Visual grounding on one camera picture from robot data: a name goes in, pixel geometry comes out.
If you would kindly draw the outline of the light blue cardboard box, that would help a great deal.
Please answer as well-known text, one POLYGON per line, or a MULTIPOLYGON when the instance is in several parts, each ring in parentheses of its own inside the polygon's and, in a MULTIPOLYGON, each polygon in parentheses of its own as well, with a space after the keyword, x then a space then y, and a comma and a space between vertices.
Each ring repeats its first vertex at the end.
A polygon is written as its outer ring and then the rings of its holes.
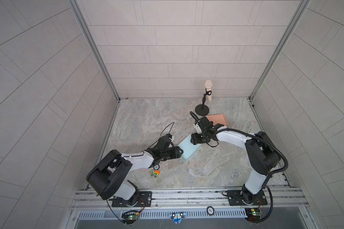
POLYGON ((192 136, 189 135, 178 145, 178 147, 183 151, 182 157, 186 161, 188 161, 201 147, 201 144, 194 145, 193 143, 191 143, 191 139, 192 136))

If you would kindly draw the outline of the pink paper box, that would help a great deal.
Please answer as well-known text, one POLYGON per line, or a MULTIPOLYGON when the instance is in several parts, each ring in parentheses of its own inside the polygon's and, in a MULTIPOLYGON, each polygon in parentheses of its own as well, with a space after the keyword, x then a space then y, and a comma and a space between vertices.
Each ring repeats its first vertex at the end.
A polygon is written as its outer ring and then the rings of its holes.
POLYGON ((228 123, 224 114, 207 115, 206 118, 213 122, 213 125, 222 124, 223 126, 228 127, 228 123))

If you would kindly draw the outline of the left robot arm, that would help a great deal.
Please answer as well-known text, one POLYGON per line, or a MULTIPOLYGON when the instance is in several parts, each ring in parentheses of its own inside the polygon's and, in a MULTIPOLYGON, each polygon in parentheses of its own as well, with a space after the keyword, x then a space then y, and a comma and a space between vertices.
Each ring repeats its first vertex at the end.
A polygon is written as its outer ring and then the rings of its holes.
POLYGON ((129 206, 137 203, 139 189, 126 180, 129 172, 139 169, 149 169, 162 161, 178 159, 183 150, 175 146, 172 136, 162 136, 153 147, 136 154, 122 154, 114 149, 110 151, 88 173, 86 181, 103 199, 111 197, 125 200, 129 206))

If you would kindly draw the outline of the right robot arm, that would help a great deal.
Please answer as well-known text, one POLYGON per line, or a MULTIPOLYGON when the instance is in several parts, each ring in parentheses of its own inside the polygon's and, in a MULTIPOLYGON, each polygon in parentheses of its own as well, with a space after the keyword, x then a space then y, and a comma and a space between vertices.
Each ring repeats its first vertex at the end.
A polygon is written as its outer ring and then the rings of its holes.
POLYGON ((288 160, 274 146, 265 132, 249 134, 222 124, 214 125, 207 117, 198 118, 194 112, 190 112, 190 115, 195 120, 197 130, 197 133, 191 134, 193 145, 209 144, 213 140, 227 142, 246 150, 252 167, 251 174, 241 191, 241 197, 246 204, 254 202, 274 174, 288 168, 288 160))

